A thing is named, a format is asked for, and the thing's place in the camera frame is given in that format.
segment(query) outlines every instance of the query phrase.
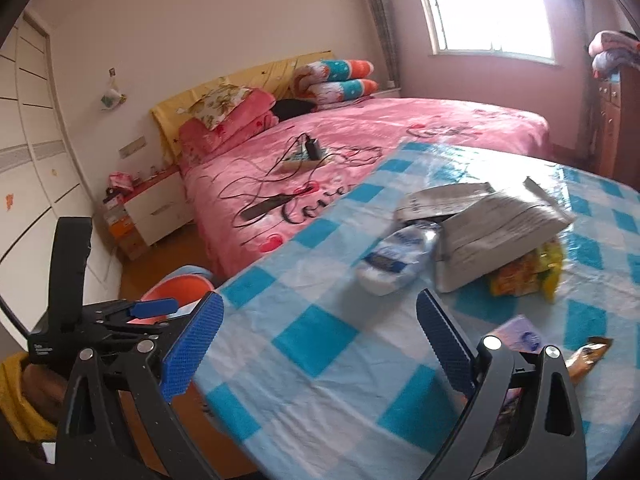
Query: gray curtain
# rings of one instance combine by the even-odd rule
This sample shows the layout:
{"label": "gray curtain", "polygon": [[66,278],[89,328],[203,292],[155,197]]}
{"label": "gray curtain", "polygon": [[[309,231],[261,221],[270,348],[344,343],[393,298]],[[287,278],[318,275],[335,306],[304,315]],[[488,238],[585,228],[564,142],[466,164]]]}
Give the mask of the gray curtain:
{"label": "gray curtain", "polygon": [[593,71],[591,69],[591,57],[586,51],[586,47],[591,43],[587,29],[587,13],[584,0],[571,0],[574,6],[574,12],[577,17],[577,24],[581,31],[581,37],[584,41],[585,49],[582,56],[584,57],[585,85],[582,90],[582,113],[580,114],[580,125],[578,130],[578,139],[576,142],[575,152],[578,158],[587,159],[590,156],[590,146],[593,140],[593,134],[596,131],[598,121],[598,91],[593,81]]}
{"label": "gray curtain", "polygon": [[380,38],[380,44],[382,45],[382,52],[385,56],[389,80],[393,81],[396,88],[398,88],[400,86],[400,69],[391,0],[367,1],[373,14],[373,20],[376,23],[376,30]]}

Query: bright window light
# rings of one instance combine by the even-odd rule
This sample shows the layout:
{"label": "bright window light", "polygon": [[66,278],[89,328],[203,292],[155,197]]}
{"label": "bright window light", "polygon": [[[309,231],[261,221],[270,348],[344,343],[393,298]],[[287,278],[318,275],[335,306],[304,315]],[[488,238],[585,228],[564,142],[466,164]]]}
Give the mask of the bright window light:
{"label": "bright window light", "polygon": [[437,50],[553,59],[543,0],[422,0]]}

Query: brown cabinet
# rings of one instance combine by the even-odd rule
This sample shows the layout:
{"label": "brown cabinet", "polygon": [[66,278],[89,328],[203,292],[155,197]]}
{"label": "brown cabinet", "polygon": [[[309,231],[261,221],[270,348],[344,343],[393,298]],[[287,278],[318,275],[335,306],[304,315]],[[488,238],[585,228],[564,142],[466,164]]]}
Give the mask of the brown cabinet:
{"label": "brown cabinet", "polygon": [[640,189],[640,72],[622,67],[598,81],[598,94],[593,171]]}

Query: pink bedspread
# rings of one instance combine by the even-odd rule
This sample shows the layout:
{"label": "pink bedspread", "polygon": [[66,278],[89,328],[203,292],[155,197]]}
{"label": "pink bedspread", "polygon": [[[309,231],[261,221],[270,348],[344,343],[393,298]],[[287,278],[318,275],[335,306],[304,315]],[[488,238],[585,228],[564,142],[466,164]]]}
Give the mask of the pink bedspread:
{"label": "pink bedspread", "polygon": [[[266,172],[307,132],[338,155],[314,171]],[[192,169],[184,181],[213,271],[231,277],[289,240],[333,200],[361,182],[403,140],[442,142],[545,158],[548,126],[539,115],[462,101],[372,99],[353,107],[307,114],[267,130]],[[245,221],[254,196],[304,194],[263,218]]]}

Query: table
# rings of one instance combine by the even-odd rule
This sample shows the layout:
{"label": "table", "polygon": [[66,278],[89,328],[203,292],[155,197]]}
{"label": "table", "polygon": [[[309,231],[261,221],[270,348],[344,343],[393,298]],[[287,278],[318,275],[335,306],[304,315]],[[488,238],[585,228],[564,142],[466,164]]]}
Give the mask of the table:
{"label": "table", "polygon": [[640,412],[640,198],[631,188],[519,155],[408,142],[290,242],[220,289],[225,320],[196,372],[233,438],[273,479],[415,480],[453,427],[450,388],[415,318],[429,282],[382,298],[353,267],[392,231],[407,192],[533,178],[577,215],[555,304],[492,298],[483,279],[442,295],[471,340],[524,314],[565,356],[615,339],[577,387],[588,474]]}

